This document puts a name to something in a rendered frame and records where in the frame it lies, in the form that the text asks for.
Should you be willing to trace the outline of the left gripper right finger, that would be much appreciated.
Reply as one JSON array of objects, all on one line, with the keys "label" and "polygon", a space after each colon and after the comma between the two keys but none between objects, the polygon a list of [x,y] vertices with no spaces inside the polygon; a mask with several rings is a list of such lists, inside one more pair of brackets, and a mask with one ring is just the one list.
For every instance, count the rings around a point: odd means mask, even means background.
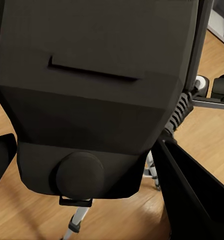
[{"label": "left gripper right finger", "polygon": [[172,138],[151,152],[174,240],[224,240],[224,184]]}]

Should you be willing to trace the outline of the digital camera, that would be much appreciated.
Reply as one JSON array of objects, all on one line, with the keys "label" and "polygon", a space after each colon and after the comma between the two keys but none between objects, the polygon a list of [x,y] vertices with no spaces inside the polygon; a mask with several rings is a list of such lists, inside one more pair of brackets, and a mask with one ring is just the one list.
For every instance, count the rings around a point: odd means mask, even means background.
[{"label": "digital camera", "polygon": [[21,181],[62,206],[130,198],[181,93],[213,0],[0,0],[0,104]]}]

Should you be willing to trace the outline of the camera tripod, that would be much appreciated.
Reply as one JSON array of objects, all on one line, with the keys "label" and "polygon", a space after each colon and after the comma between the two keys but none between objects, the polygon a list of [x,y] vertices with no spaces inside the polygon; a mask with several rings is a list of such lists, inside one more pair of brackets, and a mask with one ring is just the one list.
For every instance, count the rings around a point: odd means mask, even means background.
[{"label": "camera tripod", "polygon": [[[188,101],[190,100],[190,97],[192,96],[192,93],[197,91],[199,89],[199,86],[201,85],[200,80],[195,80],[194,89],[191,92],[188,93],[181,93],[181,96],[179,98],[179,101],[176,105],[176,108],[170,117],[169,121],[167,122],[166,126],[164,127],[163,131],[161,132],[161,135],[172,138],[173,132],[177,128],[177,125],[179,124],[179,121],[184,113],[184,110],[186,106],[188,105]],[[151,168],[151,165],[154,163],[152,152],[150,151],[147,158],[146,158],[148,167],[144,168],[143,176],[146,178],[154,178],[155,185],[158,188],[158,191],[161,191],[159,179],[157,176],[157,171],[155,167]],[[81,221],[88,212],[88,207],[77,207],[77,211],[72,216],[71,220],[69,221],[69,228],[67,230],[67,234],[64,238],[61,240],[68,240],[69,237],[72,235],[72,233],[79,233],[81,229]]]}]

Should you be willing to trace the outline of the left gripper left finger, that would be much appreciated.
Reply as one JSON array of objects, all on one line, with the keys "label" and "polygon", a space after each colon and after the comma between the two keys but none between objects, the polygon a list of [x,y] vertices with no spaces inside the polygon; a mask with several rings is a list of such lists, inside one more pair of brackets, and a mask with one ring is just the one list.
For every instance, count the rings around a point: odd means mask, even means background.
[{"label": "left gripper left finger", "polygon": [[0,179],[17,154],[17,141],[13,133],[0,136]]}]

